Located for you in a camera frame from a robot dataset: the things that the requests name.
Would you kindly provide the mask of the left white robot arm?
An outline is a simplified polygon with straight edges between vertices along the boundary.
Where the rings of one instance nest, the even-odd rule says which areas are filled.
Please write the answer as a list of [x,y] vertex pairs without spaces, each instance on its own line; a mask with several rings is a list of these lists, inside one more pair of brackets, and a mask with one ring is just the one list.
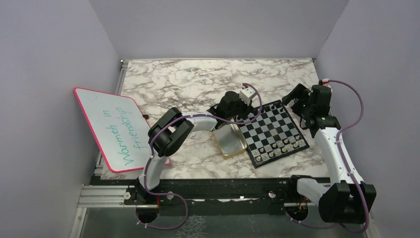
[[143,203],[151,203],[159,194],[155,189],[160,182],[160,175],[166,160],[175,154],[187,137],[198,131],[215,131],[228,124],[236,124],[234,118],[240,119],[239,125],[255,121],[246,120],[254,109],[253,98],[260,99],[259,92],[250,85],[238,93],[228,91],[220,102],[207,111],[196,114],[183,114],[177,108],[169,109],[149,130],[149,146],[151,155],[136,180],[135,189],[138,199]]

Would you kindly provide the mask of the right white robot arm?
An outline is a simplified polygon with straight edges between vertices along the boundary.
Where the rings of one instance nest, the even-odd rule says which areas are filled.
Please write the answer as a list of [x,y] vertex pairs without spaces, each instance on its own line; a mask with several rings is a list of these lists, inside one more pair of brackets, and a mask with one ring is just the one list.
[[314,203],[326,223],[366,224],[376,189],[365,183],[351,161],[343,139],[345,128],[330,113],[331,97],[331,88],[321,82],[311,88],[298,84],[282,98],[286,105],[293,102],[292,112],[305,121],[305,128],[320,146],[330,173],[329,187],[312,176],[291,176],[286,196],[293,202],[306,198]]

